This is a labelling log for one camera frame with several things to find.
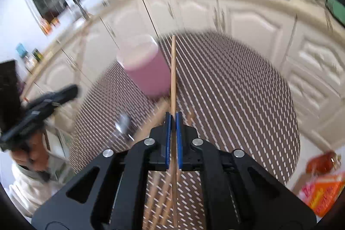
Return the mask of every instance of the metal screw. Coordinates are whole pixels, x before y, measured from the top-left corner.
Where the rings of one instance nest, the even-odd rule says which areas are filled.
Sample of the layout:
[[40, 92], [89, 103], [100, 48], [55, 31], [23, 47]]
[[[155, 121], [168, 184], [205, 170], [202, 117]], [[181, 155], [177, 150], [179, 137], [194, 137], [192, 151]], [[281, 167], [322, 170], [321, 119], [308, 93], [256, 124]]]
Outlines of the metal screw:
[[199, 139], [199, 138], [192, 140], [192, 144], [194, 144], [197, 147], [202, 145], [203, 143], [204, 143], [204, 141], [202, 139]]
[[155, 140], [152, 139], [152, 138], [148, 138], [146, 140], [144, 140], [144, 144], [147, 145], [147, 146], [151, 146], [155, 143]]
[[113, 150], [111, 150], [111, 149], [106, 149], [106, 150], [103, 151], [102, 154], [103, 154], [103, 156], [104, 156], [105, 158], [108, 158], [108, 157], [113, 156], [113, 155], [114, 155], [114, 152], [113, 152]]
[[244, 156], [244, 151], [242, 149], [236, 149], [234, 151], [234, 156], [237, 158], [242, 158]]

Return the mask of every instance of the woven tablecloth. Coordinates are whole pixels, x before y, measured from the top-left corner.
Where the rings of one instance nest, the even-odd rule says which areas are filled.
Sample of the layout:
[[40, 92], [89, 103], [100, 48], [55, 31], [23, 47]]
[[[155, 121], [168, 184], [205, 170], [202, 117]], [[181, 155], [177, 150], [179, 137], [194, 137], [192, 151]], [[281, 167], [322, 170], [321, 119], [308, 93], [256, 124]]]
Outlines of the woven tablecloth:
[[[297, 119], [286, 81], [259, 54], [224, 34], [175, 35], [177, 110], [182, 111], [184, 122], [192, 108], [196, 115], [192, 126], [202, 139], [224, 151], [243, 149], [286, 184], [300, 154]], [[159, 38], [158, 44], [170, 65], [171, 35]], [[122, 112], [140, 127], [154, 109], [155, 101], [148, 99], [114, 62], [89, 90], [77, 115], [70, 156], [73, 169], [80, 171], [105, 149]], [[113, 149], [127, 150], [129, 144], [129, 139], [118, 136]], [[154, 173], [149, 173], [148, 192]], [[161, 225], [164, 210], [157, 208], [167, 173], [160, 174], [155, 205], [144, 218], [145, 229], [156, 219], [157, 229], [172, 228], [172, 211]], [[206, 228], [198, 172], [181, 173], [178, 215], [179, 229]]]

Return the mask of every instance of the snack package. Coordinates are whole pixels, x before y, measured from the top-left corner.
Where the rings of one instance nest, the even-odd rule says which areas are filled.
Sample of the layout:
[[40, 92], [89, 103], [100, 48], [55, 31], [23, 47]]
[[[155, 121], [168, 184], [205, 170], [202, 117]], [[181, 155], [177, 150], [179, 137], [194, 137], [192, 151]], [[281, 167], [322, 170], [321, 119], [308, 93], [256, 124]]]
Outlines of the snack package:
[[333, 206], [345, 186], [345, 172], [314, 178], [302, 187], [298, 198], [307, 204], [319, 217]]

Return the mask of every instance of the brown placemat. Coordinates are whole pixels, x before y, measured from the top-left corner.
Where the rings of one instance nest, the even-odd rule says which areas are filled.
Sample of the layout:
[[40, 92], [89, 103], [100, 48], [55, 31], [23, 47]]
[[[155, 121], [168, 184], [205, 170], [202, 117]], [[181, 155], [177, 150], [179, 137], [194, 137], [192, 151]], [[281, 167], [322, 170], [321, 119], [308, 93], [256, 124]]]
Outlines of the brown placemat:
[[[158, 44], [170, 65], [171, 35], [159, 38]], [[297, 119], [286, 81], [259, 54], [224, 34], [177, 33], [176, 46], [177, 110], [184, 121], [192, 108], [196, 115], [192, 126], [201, 138], [221, 150], [243, 149], [285, 184], [300, 154]], [[76, 118], [73, 169], [80, 171], [105, 148], [120, 113], [127, 112], [139, 127], [154, 107], [155, 102], [114, 62], [90, 89]], [[126, 150], [128, 143], [118, 136], [113, 149]], [[148, 229], [158, 213], [166, 173], [161, 175], [155, 205], [146, 217]], [[147, 191], [152, 177], [150, 172]], [[183, 172], [178, 192], [179, 229], [205, 229], [199, 173]], [[158, 223], [157, 229], [171, 229], [171, 223], [172, 211], [166, 225]]]

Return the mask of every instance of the pink container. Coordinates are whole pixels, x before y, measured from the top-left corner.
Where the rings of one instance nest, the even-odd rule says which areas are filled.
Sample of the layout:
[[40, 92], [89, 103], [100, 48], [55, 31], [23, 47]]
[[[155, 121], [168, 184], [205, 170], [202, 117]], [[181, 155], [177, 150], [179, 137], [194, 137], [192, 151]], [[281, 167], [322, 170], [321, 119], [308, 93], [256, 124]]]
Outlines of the pink container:
[[150, 98], [167, 95], [171, 72], [157, 42], [150, 35], [131, 38], [117, 55], [127, 75]]

